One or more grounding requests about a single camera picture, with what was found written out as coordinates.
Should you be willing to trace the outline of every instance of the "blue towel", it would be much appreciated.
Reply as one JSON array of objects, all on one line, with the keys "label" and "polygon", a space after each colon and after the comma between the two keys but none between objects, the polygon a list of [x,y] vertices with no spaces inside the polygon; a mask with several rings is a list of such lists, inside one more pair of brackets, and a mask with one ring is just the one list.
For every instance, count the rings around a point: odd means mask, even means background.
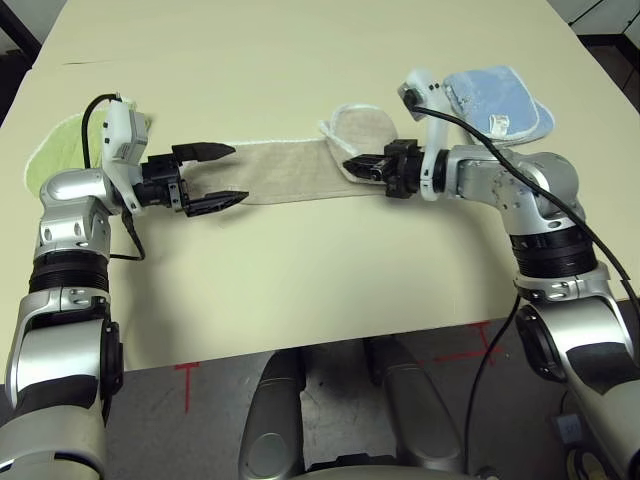
[{"label": "blue towel", "polygon": [[555,126],[549,109],[511,67],[454,73],[443,85],[453,111],[497,144],[531,142]]}]

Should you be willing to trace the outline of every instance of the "table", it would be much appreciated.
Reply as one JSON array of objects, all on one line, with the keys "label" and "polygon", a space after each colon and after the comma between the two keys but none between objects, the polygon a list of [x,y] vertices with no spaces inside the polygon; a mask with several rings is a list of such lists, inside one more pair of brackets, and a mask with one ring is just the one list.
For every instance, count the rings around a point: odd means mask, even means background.
[{"label": "table", "polygon": [[[544,0],[69,0],[0,129],[0,357],[42,211],[25,161],[96,94],[117,90],[154,117],[147,154],[319,136],[317,121],[352,101],[380,105],[423,142],[395,93],[406,74],[495,64],[512,65],[556,117],[548,138],[517,150],[571,160],[589,223],[640,279],[640,120]],[[119,220],[112,228],[112,250],[133,251]],[[497,318],[514,295],[508,239],[482,205],[359,197],[192,219],[156,209],[137,228],[148,259],[110,265],[128,369]]]}]

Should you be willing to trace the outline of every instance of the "robot end effector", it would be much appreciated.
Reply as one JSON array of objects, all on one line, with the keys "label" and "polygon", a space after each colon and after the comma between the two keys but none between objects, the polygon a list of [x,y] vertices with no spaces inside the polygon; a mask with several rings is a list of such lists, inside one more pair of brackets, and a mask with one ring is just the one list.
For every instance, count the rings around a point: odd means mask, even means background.
[{"label": "robot end effector", "polygon": [[607,268],[580,226],[585,214],[575,169],[553,153],[498,151],[480,138],[483,145],[448,149],[447,126],[438,116],[448,102],[430,73],[414,70],[399,93],[415,120],[427,108],[436,117],[427,126],[424,151],[416,140],[396,140],[382,155],[360,155],[344,167],[383,182],[389,197],[419,191],[427,201],[459,198],[500,212],[519,267],[514,283],[529,301],[516,323],[532,369],[567,383],[616,471],[640,478],[640,423],[633,406],[640,398],[638,356]]},{"label": "robot end effector", "polygon": [[231,207],[249,195],[223,191],[192,199],[180,177],[179,167],[184,162],[217,160],[235,152],[229,145],[207,142],[174,145],[172,153],[150,156],[139,165],[147,144],[144,115],[123,102],[112,101],[102,127],[102,170],[124,208],[134,216],[150,205],[184,211],[189,217],[203,215]]}]

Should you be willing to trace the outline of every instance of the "green towel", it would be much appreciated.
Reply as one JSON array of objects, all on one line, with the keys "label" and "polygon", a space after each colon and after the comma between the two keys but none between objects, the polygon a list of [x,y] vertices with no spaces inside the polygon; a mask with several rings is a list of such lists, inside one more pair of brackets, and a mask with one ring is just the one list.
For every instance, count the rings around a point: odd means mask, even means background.
[{"label": "green towel", "polygon": [[[96,110],[89,118],[87,132],[92,167],[99,166],[102,160],[101,128],[106,116],[106,110]],[[24,180],[29,191],[36,197],[40,195],[42,184],[55,173],[69,168],[84,167],[80,139],[81,123],[82,114],[76,114],[64,120],[49,133],[29,159]]]}]

